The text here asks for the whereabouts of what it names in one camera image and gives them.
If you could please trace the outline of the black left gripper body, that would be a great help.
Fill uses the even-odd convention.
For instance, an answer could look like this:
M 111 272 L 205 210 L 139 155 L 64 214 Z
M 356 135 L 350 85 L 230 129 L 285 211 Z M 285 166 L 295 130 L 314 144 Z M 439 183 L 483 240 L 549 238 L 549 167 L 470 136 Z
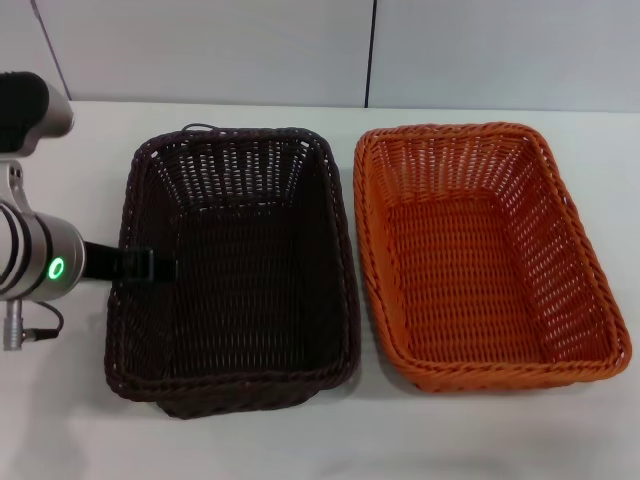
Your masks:
M 153 279 L 153 252 L 126 250 L 85 242 L 83 279 L 139 282 Z

